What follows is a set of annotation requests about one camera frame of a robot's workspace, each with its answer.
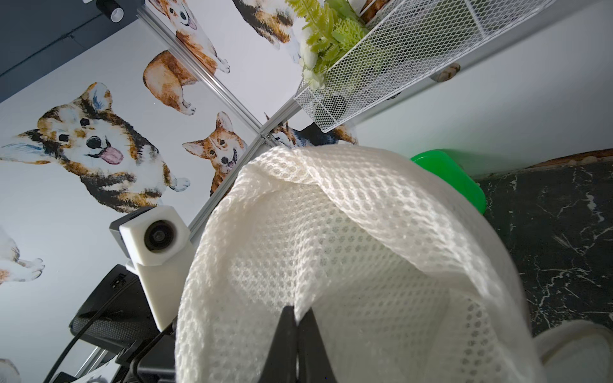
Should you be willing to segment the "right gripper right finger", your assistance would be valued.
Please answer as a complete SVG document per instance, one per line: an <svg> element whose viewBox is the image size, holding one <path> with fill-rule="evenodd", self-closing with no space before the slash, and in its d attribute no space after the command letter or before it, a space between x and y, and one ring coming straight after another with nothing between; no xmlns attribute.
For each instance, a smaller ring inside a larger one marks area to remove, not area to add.
<svg viewBox="0 0 613 383"><path fill-rule="evenodd" d="M313 309L310 309L298 324L298 382L338 382Z"/></svg>

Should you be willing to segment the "cream mesh laundry bag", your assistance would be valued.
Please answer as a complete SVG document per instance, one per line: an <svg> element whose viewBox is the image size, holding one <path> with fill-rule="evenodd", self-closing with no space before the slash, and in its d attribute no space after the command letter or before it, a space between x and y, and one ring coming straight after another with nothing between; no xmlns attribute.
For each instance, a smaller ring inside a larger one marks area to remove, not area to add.
<svg viewBox="0 0 613 383"><path fill-rule="evenodd" d="M177 323L179 382L255 382L282 309L313 312L340 382L543 382L488 221L396 153L273 148L212 212Z"/></svg>

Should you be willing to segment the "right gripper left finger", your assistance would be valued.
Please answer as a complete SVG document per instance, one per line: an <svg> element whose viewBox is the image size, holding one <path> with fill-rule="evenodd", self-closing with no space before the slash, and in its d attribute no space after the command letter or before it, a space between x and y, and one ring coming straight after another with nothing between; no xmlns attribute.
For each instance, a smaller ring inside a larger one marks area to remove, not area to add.
<svg viewBox="0 0 613 383"><path fill-rule="evenodd" d="M297 325L293 306L282 309L258 383L295 383Z"/></svg>

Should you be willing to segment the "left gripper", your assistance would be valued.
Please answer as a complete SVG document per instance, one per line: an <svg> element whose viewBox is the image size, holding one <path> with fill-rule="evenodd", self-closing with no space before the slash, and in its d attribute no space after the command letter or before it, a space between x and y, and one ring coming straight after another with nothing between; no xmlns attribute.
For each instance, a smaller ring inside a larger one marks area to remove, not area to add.
<svg viewBox="0 0 613 383"><path fill-rule="evenodd" d="M100 281L70 322L73 339L49 372L59 381L58 369L81 340L117 357L115 382L174 382L175 330L172 321L159 330L138 277L118 264Z"/></svg>

